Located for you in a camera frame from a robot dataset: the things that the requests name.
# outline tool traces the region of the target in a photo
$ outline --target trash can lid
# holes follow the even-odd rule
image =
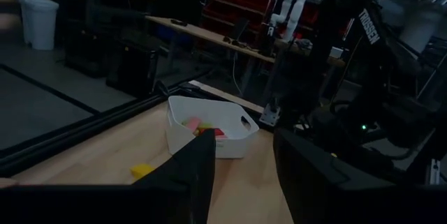
[[[19,2],[39,10],[56,10],[59,7],[59,4],[51,0],[19,0]]]

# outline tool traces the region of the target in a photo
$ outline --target pink block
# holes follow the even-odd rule
[[[198,117],[191,117],[188,119],[186,127],[194,132],[197,129],[198,125],[200,125],[200,123],[202,123],[202,121]]]

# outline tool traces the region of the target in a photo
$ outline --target basket handle hole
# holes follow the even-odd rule
[[[251,130],[251,124],[244,116],[240,117],[240,121],[247,130]]]

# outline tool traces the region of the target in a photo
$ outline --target white trash can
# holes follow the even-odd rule
[[[35,50],[53,50],[56,14],[59,4],[51,0],[19,0],[22,6],[23,34]]]
[[[183,121],[191,117],[198,117],[220,128],[227,136],[226,139],[216,138],[216,158],[243,158],[259,130],[244,108],[236,103],[183,96],[170,96],[168,102],[166,139],[171,154],[196,137],[182,125]],[[248,122],[249,128],[244,126],[242,118]]]

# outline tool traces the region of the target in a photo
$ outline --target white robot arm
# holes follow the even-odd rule
[[[282,2],[281,14],[272,14],[270,18],[270,24],[276,27],[278,23],[283,23],[286,21],[289,10],[291,9],[293,0],[284,0]],[[291,15],[287,22],[287,29],[283,35],[282,40],[288,42],[293,38],[293,32],[298,25],[298,20],[301,17],[302,8],[304,7],[306,0],[296,0],[295,5],[292,8]]]

